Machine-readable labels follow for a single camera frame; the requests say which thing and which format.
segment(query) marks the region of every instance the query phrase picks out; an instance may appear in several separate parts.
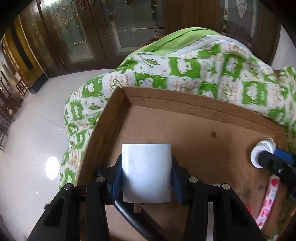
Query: cartoon print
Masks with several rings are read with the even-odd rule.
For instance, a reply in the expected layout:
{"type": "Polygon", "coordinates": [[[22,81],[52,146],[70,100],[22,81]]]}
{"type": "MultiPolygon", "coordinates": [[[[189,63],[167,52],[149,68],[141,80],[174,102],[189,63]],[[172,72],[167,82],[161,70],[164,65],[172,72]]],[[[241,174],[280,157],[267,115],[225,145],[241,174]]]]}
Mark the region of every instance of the cartoon print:
{"type": "Polygon", "coordinates": [[[70,168],[66,168],[65,171],[60,173],[60,186],[61,189],[67,183],[75,183],[75,172],[70,170],[70,168]]]}
{"type": "Polygon", "coordinates": [[[212,66],[209,65],[209,68],[207,69],[207,72],[211,73],[210,78],[212,78],[212,76],[217,73],[215,62],[212,63],[212,66]]]}
{"type": "Polygon", "coordinates": [[[69,125],[67,126],[67,131],[69,136],[72,136],[78,131],[78,126],[74,123],[69,123],[69,125]]]}
{"type": "Polygon", "coordinates": [[[63,116],[64,116],[65,126],[67,126],[68,125],[68,118],[69,118],[68,117],[68,111],[67,110],[65,110],[63,116]]]}
{"type": "Polygon", "coordinates": [[[207,58],[221,53],[220,44],[214,44],[211,48],[198,51],[198,58],[207,58]]]}
{"type": "Polygon", "coordinates": [[[200,78],[200,64],[195,58],[182,59],[177,57],[169,57],[171,73],[175,76],[188,76],[192,79],[200,78]]]}
{"type": "Polygon", "coordinates": [[[112,90],[115,90],[117,88],[117,86],[122,87],[122,79],[121,79],[121,81],[119,81],[117,76],[115,76],[115,78],[111,81],[110,88],[112,90]]]}
{"type": "Polygon", "coordinates": [[[280,70],[280,72],[279,72],[279,76],[280,76],[280,77],[284,76],[284,77],[288,78],[288,74],[287,74],[287,71],[285,70],[285,68],[282,68],[282,69],[280,70]]]}
{"type": "Polygon", "coordinates": [[[85,143],[85,133],[86,130],[82,130],[81,132],[76,133],[76,140],[77,144],[75,145],[75,148],[80,149],[85,143]]]}
{"type": "Polygon", "coordinates": [[[92,103],[91,106],[89,106],[89,110],[92,110],[92,111],[93,110],[99,110],[99,109],[101,109],[101,107],[94,104],[94,103],[92,103]]]}
{"type": "Polygon", "coordinates": [[[240,79],[240,72],[243,67],[243,62],[245,60],[237,55],[234,54],[223,54],[224,55],[224,63],[222,67],[222,73],[221,75],[228,75],[233,77],[232,81],[235,81],[236,79],[240,79]]]}
{"type": "Polygon", "coordinates": [[[124,61],[117,69],[111,70],[109,73],[121,70],[120,74],[124,74],[128,69],[133,70],[136,64],[138,64],[137,61],[135,61],[133,58],[129,58],[124,61]]]}
{"type": "Polygon", "coordinates": [[[268,112],[268,118],[272,119],[273,121],[276,122],[282,122],[285,120],[285,116],[286,116],[286,108],[282,107],[279,108],[278,106],[274,109],[270,109],[268,112]]]}
{"type": "Polygon", "coordinates": [[[218,84],[208,83],[206,81],[203,81],[200,84],[198,94],[217,99],[217,94],[218,94],[217,86],[218,84]]]}
{"type": "Polygon", "coordinates": [[[236,102],[238,97],[238,84],[232,81],[222,80],[219,84],[221,95],[218,97],[220,100],[226,102],[236,102]]]}
{"type": "Polygon", "coordinates": [[[287,72],[288,72],[290,75],[292,75],[293,78],[296,77],[296,71],[295,71],[295,69],[293,69],[291,66],[288,66],[288,67],[287,67],[287,72]]]}
{"type": "Polygon", "coordinates": [[[67,163],[67,161],[69,160],[69,158],[70,158],[70,152],[67,151],[64,155],[61,165],[64,166],[67,163]]]}
{"type": "Polygon", "coordinates": [[[135,73],[135,86],[147,88],[162,88],[166,89],[167,78],[161,75],[150,75],[146,73],[135,73]]]}
{"type": "Polygon", "coordinates": [[[255,69],[255,68],[252,68],[252,67],[249,67],[249,72],[257,79],[259,79],[259,76],[258,76],[258,70],[255,69]]]}
{"type": "Polygon", "coordinates": [[[74,100],[70,103],[71,112],[73,115],[73,121],[82,120],[84,118],[82,114],[82,105],[80,103],[80,100],[74,100]]]}
{"type": "Polygon", "coordinates": [[[153,69],[153,65],[160,65],[156,60],[154,59],[149,59],[149,58],[142,58],[143,62],[147,65],[149,65],[149,67],[151,69],[153,69]]]}
{"type": "Polygon", "coordinates": [[[267,105],[266,84],[257,81],[246,81],[242,84],[242,104],[267,105]]]}
{"type": "Polygon", "coordinates": [[[254,64],[257,63],[257,61],[256,61],[256,59],[255,59],[254,57],[250,57],[250,58],[249,58],[249,61],[252,62],[252,63],[254,63],[254,64]]]}
{"type": "Polygon", "coordinates": [[[99,118],[101,117],[101,114],[102,114],[102,113],[100,112],[100,113],[97,114],[95,117],[89,118],[89,119],[88,119],[89,123],[90,123],[91,125],[95,125],[95,124],[98,122],[99,118]]]}
{"type": "Polygon", "coordinates": [[[95,77],[89,81],[87,81],[82,90],[82,98],[88,98],[88,97],[99,97],[102,95],[102,79],[103,76],[95,77]]]}
{"type": "Polygon", "coordinates": [[[280,85],[280,88],[281,88],[281,95],[283,96],[284,99],[287,99],[287,95],[289,94],[289,89],[284,85],[280,85]]]}
{"type": "Polygon", "coordinates": [[[274,84],[278,83],[277,77],[275,73],[265,74],[263,73],[263,78],[266,82],[272,82],[274,84]]]}

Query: wooden chair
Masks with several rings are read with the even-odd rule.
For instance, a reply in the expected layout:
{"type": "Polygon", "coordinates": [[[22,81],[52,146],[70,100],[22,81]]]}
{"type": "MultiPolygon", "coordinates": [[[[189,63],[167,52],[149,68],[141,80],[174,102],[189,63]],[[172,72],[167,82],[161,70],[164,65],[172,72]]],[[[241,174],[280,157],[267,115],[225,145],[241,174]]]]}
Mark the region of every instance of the wooden chair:
{"type": "Polygon", "coordinates": [[[18,106],[15,103],[9,102],[6,96],[0,91],[0,115],[9,123],[14,121],[13,114],[9,113],[9,110],[12,110],[13,113],[16,113],[18,106]]]}
{"type": "Polygon", "coordinates": [[[2,81],[2,78],[0,78],[0,89],[2,90],[2,93],[4,94],[4,96],[6,97],[5,100],[3,100],[3,99],[2,100],[8,104],[7,107],[10,107],[10,109],[13,111],[17,111],[18,108],[22,107],[20,105],[21,95],[19,94],[18,100],[16,100],[11,94],[11,92],[13,90],[8,91],[7,87],[5,86],[5,84],[2,81]]]}
{"type": "Polygon", "coordinates": [[[16,84],[16,88],[22,96],[25,96],[26,92],[28,91],[28,88],[22,80],[16,84]]]}
{"type": "MultiPolygon", "coordinates": [[[[1,74],[3,76],[3,78],[5,79],[5,82],[7,84],[7,86],[9,86],[9,88],[13,88],[11,86],[11,84],[9,83],[9,81],[7,80],[5,74],[3,73],[3,71],[1,71],[1,74]]],[[[25,96],[26,92],[28,91],[28,88],[26,87],[26,85],[24,84],[23,80],[20,80],[16,85],[15,87],[17,88],[17,90],[19,91],[19,93],[22,95],[22,96],[25,96]]]]}
{"type": "Polygon", "coordinates": [[[10,123],[4,118],[4,116],[0,116],[0,150],[3,151],[3,140],[4,137],[7,136],[7,130],[10,123]]]}

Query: cardboard box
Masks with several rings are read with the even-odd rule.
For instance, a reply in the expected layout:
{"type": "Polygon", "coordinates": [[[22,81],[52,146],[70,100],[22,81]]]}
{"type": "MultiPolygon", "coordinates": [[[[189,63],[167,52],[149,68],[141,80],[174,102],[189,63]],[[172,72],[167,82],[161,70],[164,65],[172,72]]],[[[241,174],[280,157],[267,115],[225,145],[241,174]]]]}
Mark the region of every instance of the cardboard box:
{"type": "MultiPolygon", "coordinates": [[[[113,166],[123,143],[170,143],[178,163],[204,183],[228,183],[257,217],[269,173],[250,161],[252,148],[272,137],[286,150],[282,126],[245,108],[189,93],[124,87],[117,88],[100,117],[85,152],[78,185],[94,179],[95,170],[113,166]]],[[[283,185],[267,225],[275,228],[283,185]]],[[[173,198],[143,209],[164,229],[169,240],[181,240],[188,207],[173,198]]],[[[115,209],[106,206],[110,235],[122,240],[145,240],[115,209]]]]}

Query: stain on cardboard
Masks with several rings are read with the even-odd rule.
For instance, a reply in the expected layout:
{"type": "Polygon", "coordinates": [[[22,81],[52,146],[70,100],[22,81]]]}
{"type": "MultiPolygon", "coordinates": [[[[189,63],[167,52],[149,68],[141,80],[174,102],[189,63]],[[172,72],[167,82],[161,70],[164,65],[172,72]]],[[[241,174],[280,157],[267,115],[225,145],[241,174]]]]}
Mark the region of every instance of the stain on cardboard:
{"type": "Polygon", "coordinates": [[[211,136],[212,136],[213,138],[217,138],[217,133],[216,133],[216,132],[214,132],[214,131],[212,131],[212,134],[211,134],[211,136]]]}
{"type": "Polygon", "coordinates": [[[265,188],[266,188],[266,187],[265,187],[264,185],[261,184],[261,185],[258,187],[258,191],[260,191],[260,190],[265,190],[265,188]]]}
{"type": "Polygon", "coordinates": [[[251,197],[251,190],[247,189],[245,192],[242,193],[242,198],[243,199],[250,199],[251,197]]]}

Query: pink patterned paper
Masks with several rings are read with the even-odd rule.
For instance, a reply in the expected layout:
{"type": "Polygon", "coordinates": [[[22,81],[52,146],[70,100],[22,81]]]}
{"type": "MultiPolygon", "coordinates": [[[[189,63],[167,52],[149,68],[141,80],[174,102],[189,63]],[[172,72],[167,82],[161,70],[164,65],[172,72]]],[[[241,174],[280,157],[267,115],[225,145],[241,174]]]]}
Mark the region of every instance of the pink patterned paper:
{"type": "Polygon", "coordinates": [[[279,187],[280,178],[276,175],[272,175],[269,178],[268,188],[265,194],[265,198],[263,200],[259,215],[256,219],[256,223],[260,229],[263,228],[267,218],[269,217],[272,205],[276,198],[276,193],[279,187]]]}

